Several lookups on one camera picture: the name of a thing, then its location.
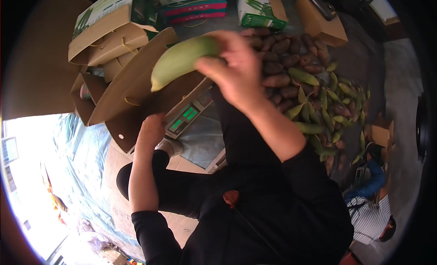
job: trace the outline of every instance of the pile of vegetables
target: pile of vegetables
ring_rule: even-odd
[[[330,174],[335,156],[338,170],[346,164],[345,129],[358,122],[364,127],[370,90],[336,72],[338,61],[331,61],[324,43],[305,33],[301,36],[271,33],[268,28],[241,31],[263,61],[266,95],[277,109],[292,120],[314,146],[320,161]],[[365,132],[360,134],[361,151],[365,152]]]

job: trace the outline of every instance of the floor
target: floor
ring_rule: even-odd
[[[135,230],[130,217],[131,212],[129,202],[120,194],[116,184],[118,171],[124,165],[131,163],[132,160],[133,154],[125,154],[112,139],[103,171],[102,187],[105,188],[104,192],[111,205],[111,213],[115,227],[123,233],[135,238]],[[203,168],[200,168],[181,156],[172,157],[167,169],[200,174],[206,173]],[[168,227],[173,231],[175,239],[178,241],[179,245],[183,247],[191,233],[193,233],[196,228],[198,221],[174,213],[161,213],[167,219]],[[118,246],[128,255],[144,260],[144,256],[139,246],[122,242],[118,242]]]
[[[395,250],[414,209],[422,176],[415,128],[417,97],[423,87],[416,54],[409,39],[384,43],[384,48],[386,113],[395,122],[396,149],[389,159],[388,171],[390,208],[396,220],[396,232],[386,242],[355,243],[351,247],[364,265],[383,264]]]

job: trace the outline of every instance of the black long sleeve shirt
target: black long sleeve shirt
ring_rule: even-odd
[[[199,224],[180,248],[158,212],[132,214],[147,265],[338,264],[353,238],[337,184],[310,146],[281,169],[225,167],[199,185]],[[222,195],[239,191],[237,209]]]

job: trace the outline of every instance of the concrete floor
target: concrete floor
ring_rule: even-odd
[[[385,48],[385,98],[387,117],[395,122],[396,148],[389,160],[389,198],[396,232],[387,242],[351,247],[364,265],[384,264],[402,238],[417,200],[422,164],[417,159],[417,98],[423,92],[419,65],[409,39],[387,42]]]

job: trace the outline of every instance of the hand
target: hand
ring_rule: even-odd
[[[141,125],[138,134],[137,145],[146,145],[155,148],[165,136],[165,114],[153,114],[148,116]]]
[[[222,60],[202,57],[196,61],[196,69],[216,82],[223,97],[245,113],[266,100],[261,87],[261,62],[246,40],[233,31],[209,33],[221,43]]]

